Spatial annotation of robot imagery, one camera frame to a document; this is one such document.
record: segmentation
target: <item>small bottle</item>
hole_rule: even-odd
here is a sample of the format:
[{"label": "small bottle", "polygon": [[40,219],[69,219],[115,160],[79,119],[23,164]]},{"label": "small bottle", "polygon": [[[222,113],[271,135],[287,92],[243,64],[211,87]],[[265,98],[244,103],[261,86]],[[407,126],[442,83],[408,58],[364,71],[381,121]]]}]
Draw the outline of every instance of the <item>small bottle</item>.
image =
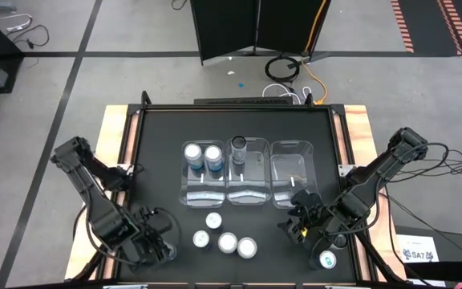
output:
[{"label": "small bottle", "polygon": [[231,254],[237,249],[238,239],[233,233],[223,233],[218,239],[218,248],[225,254]]},{"label": "small bottle", "polygon": [[231,158],[233,163],[241,165],[245,163],[247,155],[247,140],[243,136],[235,136],[231,140]]},{"label": "small bottle", "polygon": [[200,169],[205,164],[201,147],[197,144],[189,144],[184,148],[184,158],[190,169]]},{"label": "small bottle", "polygon": [[205,160],[208,169],[213,172],[218,172],[224,166],[222,160],[222,151],[216,145],[210,145],[205,151]]},{"label": "small bottle", "polygon": [[336,266],[336,255],[329,250],[325,250],[320,253],[318,258],[319,267],[322,269],[333,269]]},{"label": "small bottle", "polygon": [[204,230],[197,231],[192,238],[193,245],[201,249],[209,249],[209,234]]},{"label": "small bottle", "polygon": [[221,233],[224,229],[221,215],[219,213],[209,213],[208,216],[206,216],[206,226],[208,226],[213,233]]},{"label": "small bottle", "polygon": [[252,258],[256,255],[257,252],[257,244],[256,242],[249,237],[245,237],[240,239],[238,242],[238,254],[242,258]]}]

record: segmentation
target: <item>white cable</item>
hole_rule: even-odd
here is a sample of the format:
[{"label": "white cable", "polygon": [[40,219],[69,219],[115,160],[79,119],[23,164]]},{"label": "white cable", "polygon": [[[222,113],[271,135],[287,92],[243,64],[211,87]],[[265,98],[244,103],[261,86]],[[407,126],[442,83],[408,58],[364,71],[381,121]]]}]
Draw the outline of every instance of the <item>white cable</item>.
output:
[{"label": "white cable", "polygon": [[28,21],[23,23],[23,24],[19,24],[17,26],[13,26],[13,27],[7,27],[6,30],[8,32],[12,32],[12,31],[20,31],[22,29],[24,29],[24,27],[26,27],[26,25],[29,25],[31,23],[31,19],[33,18],[31,15],[29,14],[16,14],[16,15],[10,15],[10,16],[6,16],[6,17],[0,17],[0,20],[3,20],[3,19],[10,19],[10,18],[15,18],[15,17],[21,17],[21,16],[27,16],[28,17]]},{"label": "white cable", "polygon": [[312,93],[310,87],[303,87],[302,88],[302,95],[304,96],[304,101],[306,101],[306,98],[308,98],[308,95],[310,94],[310,93],[306,94],[306,89],[309,89],[310,93]]},{"label": "white cable", "polygon": [[298,103],[299,103],[299,104],[302,104],[301,99],[299,99],[299,98],[298,98],[298,95],[296,95],[295,93],[292,93],[292,92],[283,93],[283,94],[281,94],[279,97],[281,97],[281,96],[292,96],[292,97],[295,96],[295,98],[297,99]]},{"label": "white cable", "polygon": [[302,104],[301,99],[300,99],[300,97],[299,97],[297,94],[295,94],[295,93],[293,93],[293,92],[290,92],[284,85],[281,85],[281,84],[279,84],[279,83],[272,83],[272,84],[270,84],[270,85],[267,85],[265,88],[263,88],[263,92],[261,93],[261,97],[265,97],[265,92],[266,92],[266,90],[269,89],[269,88],[271,88],[271,87],[274,87],[274,86],[282,87],[282,88],[285,90],[285,92],[286,92],[286,93],[281,94],[279,97],[281,97],[281,96],[292,96],[292,97],[294,97],[294,96],[295,96],[295,98],[297,99],[298,103],[299,103],[299,104]]},{"label": "white cable", "polygon": [[291,93],[288,91],[288,89],[286,89],[286,87],[284,85],[281,85],[279,83],[272,83],[270,85],[267,85],[265,88],[263,88],[263,92],[261,93],[261,97],[265,97],[265,92],[267,89],[271,88],[272,86],[279,86],[279,87],[282,87],[286,93]]}]

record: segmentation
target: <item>small white object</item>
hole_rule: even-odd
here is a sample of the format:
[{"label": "small white object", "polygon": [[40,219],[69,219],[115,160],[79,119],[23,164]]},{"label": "small white object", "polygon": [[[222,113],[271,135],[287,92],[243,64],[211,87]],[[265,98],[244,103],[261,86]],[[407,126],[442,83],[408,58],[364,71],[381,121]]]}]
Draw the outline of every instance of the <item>small white object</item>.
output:
[{"label": "small white object", "polygon": [[209,213],[208,216],[206,216],[206,226],[208,226],[209,229],[217,229],[221,225],[222,217],[219,213]]},{"label": "small white object", "polygon": [[233,233],[223,233],[218,239],[218,248],[222,253],[231,254],[237,249],[237,236]]},{"label": "small white object", "polygon": [[197,144],[189,144],[184,148],[184,158],[192,169],[200,169],[205,163],[201,147]]},{"label": "small white object", "polygon": [[336,266],[336,256],[334,253],[329,250],[320,253],[320,265],[322,265],[324,269],[333,269],[334,266]]},{"label": "small white object", "polygon": [[216,172],[222,169],[222,151],[216,145],[210,145],[205,151],[205,159],[208,163],[208,169]]},{"label": "small white object", "polygon": [[257,244],[252,238],[245,237],[238,242],[238,254],[242,258],[252,258],[256,252]]},{"label": "small white object", "polygon": [[209,235],[206,231],[199,230],[193,235],[193,245],[204,248],[209,244]]}]

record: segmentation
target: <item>black partition screen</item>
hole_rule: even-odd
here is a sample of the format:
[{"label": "black partition screen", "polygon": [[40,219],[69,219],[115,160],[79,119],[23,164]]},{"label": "black partition screen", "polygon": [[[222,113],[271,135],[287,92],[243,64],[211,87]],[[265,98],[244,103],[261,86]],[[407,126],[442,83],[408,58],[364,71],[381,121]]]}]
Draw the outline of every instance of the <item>black partition screen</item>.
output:
[{"label": "black partition screen", "polygon": [[301,54],[308,44],[308,51],[312,51],[329,3],[330,0],[262,0],[257,46]]},{"label": "black partition screen", "polygon": [[330,1],[191,0],[201,60],[246,47],[313,51]]},{"label": "black partition screen", "polygon": [[254,45],[256,0],[191,0],[201,60]]}]

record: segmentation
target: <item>sign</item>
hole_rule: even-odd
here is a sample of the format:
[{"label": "sign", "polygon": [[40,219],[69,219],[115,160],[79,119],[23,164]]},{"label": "sign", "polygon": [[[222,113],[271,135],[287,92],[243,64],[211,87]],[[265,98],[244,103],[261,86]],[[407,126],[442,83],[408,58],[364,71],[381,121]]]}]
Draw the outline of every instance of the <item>sign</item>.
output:
[{"label": "sign", "polygon": [[[432,237],[397,235],[399,238],[400,256],[404,263],[423,263],[423,262],[439,262],[438,252],[434,245]],[[420,280],[409,279],[416,285],[423,285]],[[432,286],[446,287],[444,281],[425,280]]]}]

